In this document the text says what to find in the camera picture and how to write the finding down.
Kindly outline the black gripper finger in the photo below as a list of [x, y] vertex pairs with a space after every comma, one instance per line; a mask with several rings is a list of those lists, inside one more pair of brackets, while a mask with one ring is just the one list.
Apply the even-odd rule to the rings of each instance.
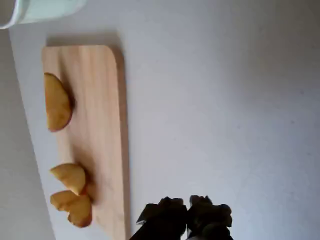
[[164, 197], [148, 203], [136, 223], [140, 228], [131, 240], [179, 240], [186, 231], [187, 207], [181, 198]]
[[192, 195], [187, 212], [189, 240], [231, 240], [232, 210], [227, 204], [214, 205], [206, 196]]

